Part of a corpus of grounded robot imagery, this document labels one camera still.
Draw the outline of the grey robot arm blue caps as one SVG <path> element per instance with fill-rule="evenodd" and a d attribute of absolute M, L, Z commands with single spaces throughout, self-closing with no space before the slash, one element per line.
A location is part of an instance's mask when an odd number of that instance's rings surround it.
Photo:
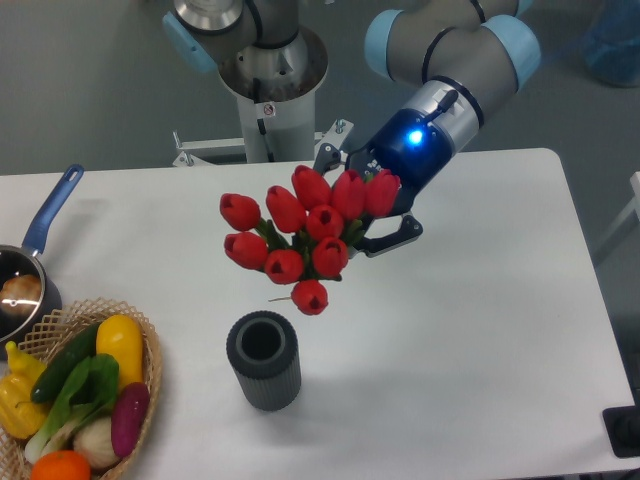
<path fill-rule="evenodd" d="M 249 162 L 310 160 L 320 173 L 344 166 L 400 178 L 392 210 L 398 230 L 354 245 L 376 256 L 422 233 L 410 213 L 415 197 L 538 68 L 538 40 L 520 18 L 527 8 L 525 1 L 428 1 L 378 14 L 365 36 L 366 62 L 415 93 L 351 153 L 341 151 L 348 126 L 315 136 L 315 94 L 328 56 L 300 24 L 296 2 L 177 1 L 162 25 L 188 65 L 217 72 L 235 96 Z"/>

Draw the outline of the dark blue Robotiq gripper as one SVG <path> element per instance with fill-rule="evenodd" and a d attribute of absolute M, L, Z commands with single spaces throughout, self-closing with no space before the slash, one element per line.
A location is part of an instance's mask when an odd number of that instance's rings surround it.
<path fill-rule="evenodd" d="M 364 177 L 388 169 L 400 179 L 392 215 L 399 216 L 395 232 L 378 238 L 363 237 L 352 247 L 352 256 L 377 257 L 417 240 L 422 224 L 409 211 L 419 192 L 454 155 L 449 136 L 435 124 L 436 113 L 425 115 L 414 109 L 399 110 L 363 147 L 345 152 L 331 143 L 317 149 L 313 170 L 325 175 L 337 169 L 353 169 Z"/>

